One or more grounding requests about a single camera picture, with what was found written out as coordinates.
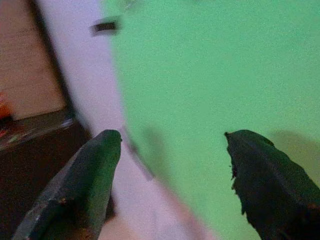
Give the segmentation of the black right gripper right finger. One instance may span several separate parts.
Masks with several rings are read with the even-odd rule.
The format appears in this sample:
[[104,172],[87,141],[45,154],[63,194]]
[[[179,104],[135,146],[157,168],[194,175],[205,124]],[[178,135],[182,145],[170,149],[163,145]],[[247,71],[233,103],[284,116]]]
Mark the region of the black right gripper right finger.
[[241,213],[262,240],[318,240],[320,188],[266,137],[242,129],[225,132],[232,189]]

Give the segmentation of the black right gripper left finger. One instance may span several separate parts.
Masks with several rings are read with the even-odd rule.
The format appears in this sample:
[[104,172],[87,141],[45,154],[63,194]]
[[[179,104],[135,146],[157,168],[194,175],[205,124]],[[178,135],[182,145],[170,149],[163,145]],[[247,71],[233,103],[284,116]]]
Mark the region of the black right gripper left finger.
[[97,240],[121,145],[121,133],[106,129],[81,146],[38,195],[12,239]]

